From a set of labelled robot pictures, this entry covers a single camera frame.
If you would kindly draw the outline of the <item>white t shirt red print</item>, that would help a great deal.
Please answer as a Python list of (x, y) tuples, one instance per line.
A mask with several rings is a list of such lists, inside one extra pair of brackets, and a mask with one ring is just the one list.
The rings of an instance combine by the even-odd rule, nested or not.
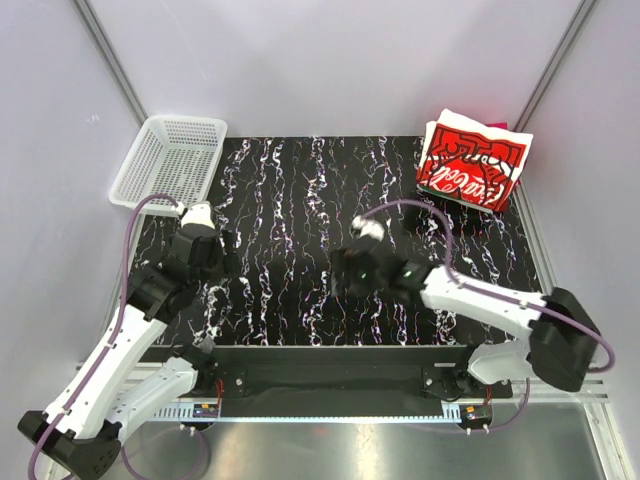
[(486, 213), (508, 207), (534, 136), (444, 109), (425, 125), (417, 188)]

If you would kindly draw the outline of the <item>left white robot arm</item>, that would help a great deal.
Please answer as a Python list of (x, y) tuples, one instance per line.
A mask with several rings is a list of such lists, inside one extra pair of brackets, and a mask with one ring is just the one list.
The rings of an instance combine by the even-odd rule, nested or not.
[(239, 274), (233, 234), (214, 223), (207, 201), (173, 204), (179, 217), (161, 259), (125, 273), (120, 304), (106, 332), (69, 385), (44, 410), (26, 412), (19, 431), (34, 445), (28, 476), (46, 455), (76, 479), (99, 479), (126, 440), (171, 400), (221, 393), (216, 362), (207, 348), (183, 345), (163, 366), (133, 387), (124, 382), (155, 340), (190, 306), (206, 281)]

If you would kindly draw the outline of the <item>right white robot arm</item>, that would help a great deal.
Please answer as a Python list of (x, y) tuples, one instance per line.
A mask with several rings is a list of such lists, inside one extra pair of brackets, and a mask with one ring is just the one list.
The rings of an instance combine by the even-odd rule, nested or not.
[(476, 396), (503, 380), (537, 377), (565, 392), (581, 390), (597, 347), (599, 329), (570, 291), (549, 294), (485, 283), (442, 263), (404, 259), (382, 242), (384, 227), (358, 216), (356, 239), (330, 254), (334, 297), (386, 296), (461, 315), (510, 335), (508, 342), (469, 347), (452, 376), (463, 395)]

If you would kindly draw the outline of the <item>black marble pattern mat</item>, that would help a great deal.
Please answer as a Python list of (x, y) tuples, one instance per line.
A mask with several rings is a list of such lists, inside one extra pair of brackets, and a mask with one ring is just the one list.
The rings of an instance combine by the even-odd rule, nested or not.
[(416, 196), (422, 139), (409, 136), (231, 138), (208, 196), (234, 233), (241, 275), (203, 285), (158, 339), (169, 347), (498, 343), (502, 331), (421, 304), (378, 295), (335, 298), (329, 255), (351, 241), (350, 224), (373, 211), (385, 246), (404, 259), (440, 261), (503, 287), (540, 289), (515, 206), (499, 215), (438, 201), (455, 235), (428, 212), (399, 207)]

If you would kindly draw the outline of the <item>white plastic mesh basket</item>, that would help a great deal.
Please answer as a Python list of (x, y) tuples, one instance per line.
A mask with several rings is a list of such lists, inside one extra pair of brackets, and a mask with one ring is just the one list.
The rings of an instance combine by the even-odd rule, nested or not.
[(146, 119), (110, 188), (109, 201), (134, 209), (149, 195), (185, 205), (208, 196), (228, 125), (221, 119), (155, 115)]

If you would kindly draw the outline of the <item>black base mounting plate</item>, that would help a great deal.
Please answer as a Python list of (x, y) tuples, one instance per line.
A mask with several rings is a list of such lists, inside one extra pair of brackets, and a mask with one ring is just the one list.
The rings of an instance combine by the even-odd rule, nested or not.
[(427, 402), (509, 399), (509, 383), (454, 387), (463, 346), (216, 346), (197, 354), (200, 369), (188, 398), (275, 409), (294, 405), (417, 412)]

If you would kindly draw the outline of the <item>left aluminium corner post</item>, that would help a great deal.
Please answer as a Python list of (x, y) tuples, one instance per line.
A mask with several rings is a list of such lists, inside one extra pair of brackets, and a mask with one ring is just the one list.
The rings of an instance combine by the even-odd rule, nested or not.
[(139, 126), (142, 126), (148, 118), (147, 111), (129, 79), (92, 2), (88, 0), (71, 0), (71, 4), (91, 37), (134, 120)]

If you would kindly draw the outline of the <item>aluminium corner post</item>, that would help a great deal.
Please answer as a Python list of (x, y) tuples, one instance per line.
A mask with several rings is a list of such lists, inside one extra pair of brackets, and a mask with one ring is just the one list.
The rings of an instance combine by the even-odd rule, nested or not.
[(142, 126), (148, 118), (147, 111), (129, 79), (92, 2), (88, 0), (71, 0), (71, 4), (91, 37), (134, 120), (139, 126)]
[(526, 130), (599, 4), (599, 0), (581, 0), (578, 3), (515, 123), (514, 129), (516, 132), (524, 132)]

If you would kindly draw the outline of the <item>right aluminium corner post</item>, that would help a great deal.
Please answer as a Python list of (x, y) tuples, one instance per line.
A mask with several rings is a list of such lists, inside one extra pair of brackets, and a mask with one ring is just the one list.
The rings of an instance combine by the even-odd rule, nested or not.
[(526, 130), (599, 4), (599, 0), (581, 0), (578, 3), (515, 123), (514, 129), (516, 132), (524, 132)]

